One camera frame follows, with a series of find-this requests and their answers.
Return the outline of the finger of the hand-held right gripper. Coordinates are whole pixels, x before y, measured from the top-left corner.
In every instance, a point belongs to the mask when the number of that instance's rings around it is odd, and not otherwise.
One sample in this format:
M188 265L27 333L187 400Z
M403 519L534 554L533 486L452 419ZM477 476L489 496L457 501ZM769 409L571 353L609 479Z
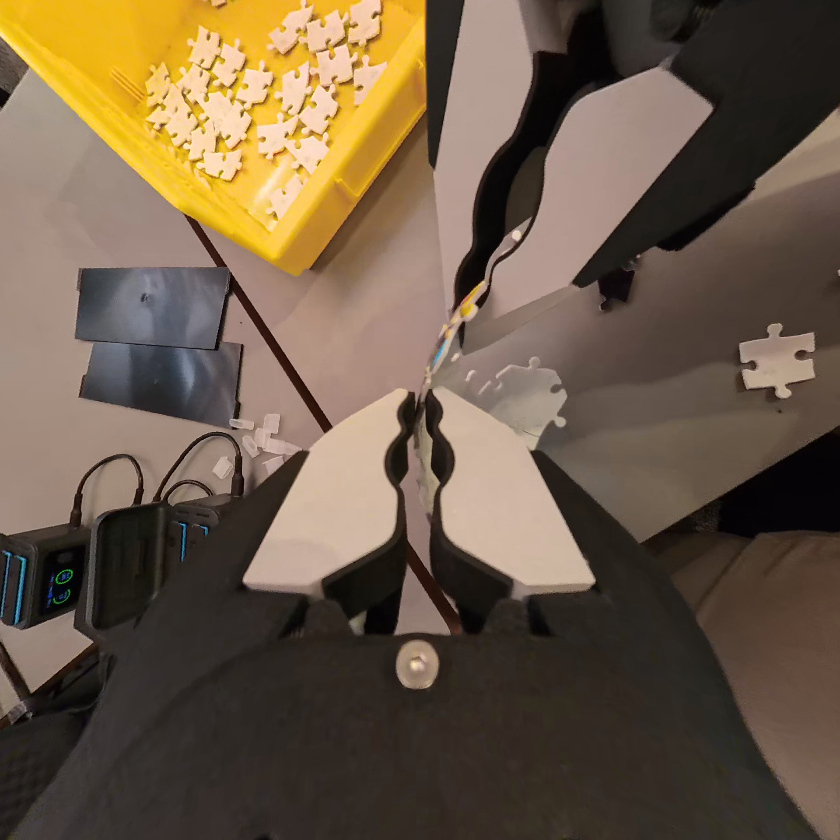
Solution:
M489 296L465 325L461 349L483 349L573 296L591 258L712 110L666 66L577 101L545 155L529 225L493 255Z
M436 210L448 309L482 278L509 187L494 171L527 121L545 47L545 2L436 3Z

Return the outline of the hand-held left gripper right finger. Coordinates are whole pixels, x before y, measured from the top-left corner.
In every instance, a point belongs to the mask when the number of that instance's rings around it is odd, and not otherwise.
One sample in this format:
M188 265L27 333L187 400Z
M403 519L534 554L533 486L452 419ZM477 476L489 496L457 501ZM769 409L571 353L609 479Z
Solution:
M445 387L425 396L430 569L466 635L502 602L580 595L595 575L534 453Z

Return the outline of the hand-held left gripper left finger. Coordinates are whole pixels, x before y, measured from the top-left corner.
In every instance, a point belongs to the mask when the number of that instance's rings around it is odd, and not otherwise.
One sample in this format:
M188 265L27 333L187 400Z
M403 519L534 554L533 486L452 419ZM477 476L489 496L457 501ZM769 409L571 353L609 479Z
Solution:
M245 592L331 602L393 636L408 570L408 439L416 410L397 388L345 418L303 456L245 569Z

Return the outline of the partly built puzzle ball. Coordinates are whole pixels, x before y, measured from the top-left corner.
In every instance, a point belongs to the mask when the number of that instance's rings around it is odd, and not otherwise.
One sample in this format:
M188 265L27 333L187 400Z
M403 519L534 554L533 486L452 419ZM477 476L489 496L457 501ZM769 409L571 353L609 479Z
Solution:
M528 217L514 227L490 255L484 278L456 303L444 323L431 353L419 397L413 428L413 446L418 461L417 487L421 507L430 520L439 480L432 468L433 443L426 429L426 401L434 385L446 386L467 403L508 426L528 450L533 451L546 427L566 425L561 411L567 400L560 376L543 367L538 357L531 357L526 365L510 364L482 386L476 385L476 371L465 375L453 373L455 363L465 352L459 333L478 316L479 298L490 290L492 270L503 257L521 242L531 227Z

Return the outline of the scattered white puzzle pieces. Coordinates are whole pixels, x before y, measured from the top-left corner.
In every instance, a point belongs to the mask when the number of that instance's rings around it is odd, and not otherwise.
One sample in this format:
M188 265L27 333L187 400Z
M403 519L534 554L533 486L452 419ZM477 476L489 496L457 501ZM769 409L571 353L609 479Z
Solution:
M772 390L777 399L789 398L792 395L791 385L816 377L811 358L816 347L816 334L783 335L780 323L772 323L766 331L764 338L738 345L739 361L743 366L743 387L748 391Z

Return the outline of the heap of binned puzzle pieces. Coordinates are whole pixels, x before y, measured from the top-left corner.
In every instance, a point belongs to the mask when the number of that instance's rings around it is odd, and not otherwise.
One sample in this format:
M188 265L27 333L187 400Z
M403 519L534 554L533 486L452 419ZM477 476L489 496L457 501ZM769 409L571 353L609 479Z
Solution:
M176 72L162 62L145 82L150 135L204 186L250 174L239 201L268 229L288 214L348 120L382 77L370 48L384 3L283 2L265 35L226 38L202 25Z

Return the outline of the heap of clear plastic caps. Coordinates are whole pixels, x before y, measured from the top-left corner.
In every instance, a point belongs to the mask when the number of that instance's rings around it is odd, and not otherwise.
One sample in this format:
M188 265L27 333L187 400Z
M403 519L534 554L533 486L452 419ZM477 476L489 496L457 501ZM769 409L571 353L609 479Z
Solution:
M253 485L272 476L288 460L302 451L296 444L279 436L280 415L264 415L260 423L232 417L228 429L238 441L244 459L245 478Z

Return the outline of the dark plastic panel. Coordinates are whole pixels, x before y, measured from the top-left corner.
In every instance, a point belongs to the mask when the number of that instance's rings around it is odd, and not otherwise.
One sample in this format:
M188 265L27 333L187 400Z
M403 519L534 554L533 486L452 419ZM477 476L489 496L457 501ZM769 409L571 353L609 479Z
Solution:
M217 350L94 343L79 397L225 426L238 410L240 343Z
M216 266L80 269L75 338L217 350L230 281Z

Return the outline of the person's beige trousers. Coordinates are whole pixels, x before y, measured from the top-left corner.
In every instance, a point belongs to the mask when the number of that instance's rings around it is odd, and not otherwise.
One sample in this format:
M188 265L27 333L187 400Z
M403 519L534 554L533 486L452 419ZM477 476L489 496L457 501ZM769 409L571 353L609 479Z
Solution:
M664 532L645 547L710 640L773 773L816 833L838 838L838 533Z

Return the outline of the black power bank with display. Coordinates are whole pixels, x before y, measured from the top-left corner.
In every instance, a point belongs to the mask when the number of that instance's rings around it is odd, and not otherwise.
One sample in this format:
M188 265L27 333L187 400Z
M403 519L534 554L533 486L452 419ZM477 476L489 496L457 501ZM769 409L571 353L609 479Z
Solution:
M68 524L1 537L1 618L27 629L73 612L85 582L90 530Z

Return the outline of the yellow plastic bin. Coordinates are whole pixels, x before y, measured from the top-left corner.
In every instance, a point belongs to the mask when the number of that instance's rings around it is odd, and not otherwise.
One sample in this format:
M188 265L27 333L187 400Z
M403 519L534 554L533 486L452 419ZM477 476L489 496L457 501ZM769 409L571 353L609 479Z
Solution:
M313 266L426 109L426 4L383 2L381 37L370 48L387 68L364 102L337 122L325 161L277 226L239 201L247 174L199 182L168 139L145 120L145 82L164 62L178 71L199 25L247 44L275 24L283 2L2 2L2 38L145 181L172 205L286 273Z

